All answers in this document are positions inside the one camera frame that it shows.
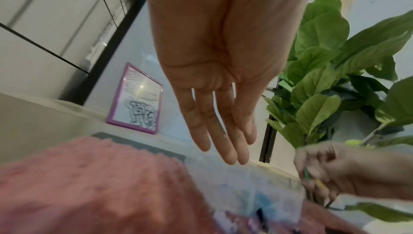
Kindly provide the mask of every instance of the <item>green plant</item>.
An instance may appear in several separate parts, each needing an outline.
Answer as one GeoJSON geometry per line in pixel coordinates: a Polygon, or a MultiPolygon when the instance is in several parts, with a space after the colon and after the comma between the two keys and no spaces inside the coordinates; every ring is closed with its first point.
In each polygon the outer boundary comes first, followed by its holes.
{"type": "MultiPolygon", "coordinates": [[[[399,132],[413,124],[413,76],[390,89],[372,78],[398,80],[393,56],[412,36],[413,10],[348,39],[350,25],[341,15],[341,5],[340,0],[315,0],[307,5],[287,66],[279,75],[279,88],[268,88],[275,95],[265,97],[273,117],[266,121],[299,148],[331,139],[341,112],[361,110],[377,128],[364,140],[348,144],[371,148],[413,145],[413,136],[369,143],[375,135],[399,132]],[[386,95],[385,99],[377,92],[386,95]]],[[[364,211],[389,222],[413,220],[411,214],[373,203],[358,203],[345,210],[364,211]]]]}

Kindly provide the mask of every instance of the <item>tiled wall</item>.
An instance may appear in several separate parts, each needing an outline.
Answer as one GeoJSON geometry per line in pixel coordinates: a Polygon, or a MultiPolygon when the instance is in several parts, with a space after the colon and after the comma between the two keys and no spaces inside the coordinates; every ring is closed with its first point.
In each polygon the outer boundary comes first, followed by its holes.
{"type": "Polygon", "coordinates": [[[120,24],[130,1],[0,0],[0,92],[61,97],[85,78],[91,46],[113,19],[120,24]]]}

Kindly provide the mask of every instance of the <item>picture frame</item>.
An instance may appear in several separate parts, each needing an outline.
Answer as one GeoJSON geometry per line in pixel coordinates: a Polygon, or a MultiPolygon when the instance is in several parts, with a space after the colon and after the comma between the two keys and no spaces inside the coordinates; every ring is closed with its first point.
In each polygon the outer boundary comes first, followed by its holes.
{"type": "Polygon", "coordinates": [[[106,122],[156,134],[162,94],[161,83],[127,63],[106,122]]]}

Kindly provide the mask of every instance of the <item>hand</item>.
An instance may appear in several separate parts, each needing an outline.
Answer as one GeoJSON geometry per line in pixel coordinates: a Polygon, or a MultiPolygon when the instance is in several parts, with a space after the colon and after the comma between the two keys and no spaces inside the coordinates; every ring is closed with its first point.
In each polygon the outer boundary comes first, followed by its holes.
{"type": "Polygon", "coordinates": [[[322,142],[296,151],[294,164],[303,186],[321,198],[335,200],[340,193],[374,198],[413,200],[413,156],[322,142]],[[307,181],[321,180],[328,190],[307,181]]]}
{"type": "Polygon", "coordinates": [[[148,0],[160,64],[201,150],[210,135],[225,162],[247,163],[255,106],[285,66],[306,2],[148,0]]]}

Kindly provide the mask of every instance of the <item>purple picture frame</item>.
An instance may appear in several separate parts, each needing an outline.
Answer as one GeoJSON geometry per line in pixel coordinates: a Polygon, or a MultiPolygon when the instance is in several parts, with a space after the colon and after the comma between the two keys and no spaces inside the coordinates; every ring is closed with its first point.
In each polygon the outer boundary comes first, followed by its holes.
{"type": "Polygon", "coordinates": [[[115,95],[115,97],[114,97],[114,99],[113,99],[112,106],[111,106],[111,110],[110,110],[109,115],[108,115],[108,117],[107,117],[107,119],[106,119],[106,123],[113,124],[113,125],[117,125],[117,126],[121,126],[121,127],[125,127],[125,128],[128,128],[128,129],[133,129],[133,130],[138,130],[138,131],[142,131],[142,132],[147,132],[147,133],[150,133],[150,134],[156,134],[156,133],[158,132],[158,126],[159,126],[159,116],[160,116],[160,107],[161,107],[161,104],[162,104],[162,95],[163,95],[163,85],[162,85],[160,82],[156,81],[154,78],[150,77],[149,75],[147,75],[147,74],[144,73],[143,71],[139,70],[136,66],[132,65],[131,63],[127,63],[127,64],[126,64],[126,67],[125,67],[125,70],[123,71],[123,75],[122,75],[122,77],[120,78],[120,82],[119,82],[119,85],[118,85],[117,90],[116,90],[116,95],[115,95]],[[118,103],[119,103],[119,96],[120,96],[120,93],[121,93],[122,88],[123,88],[124,78],[125,78],[125,76],[126,76],[126,72],[128,71],[129,67],[135,69],[135,70],[138,71],[139,73],[145,75],[147,78],[151,79],[152,81],[154,81],[155,83],[157,83],[157,84],[160,85],[159,105],[158,105],[158,110],[157,110],[157,111],[158,111],[158,114],[157,114],[157,118],[156,118],[156,127],[155,127],[155,130],[150,130],[150,129],[147,129],[147,128],[142,128],[142,127],[137,126],[137,125],[133,125],[133,124],[129,124],[129,123],[123,123],[123,122],[120,122],[120,121],[117,121],[117,120],[114,120],[114,119],[113,119],[113,116],[114,116],[115,111],[116,111],[116,107],[117,107],[117,105],[118,105],[118,103]]]}

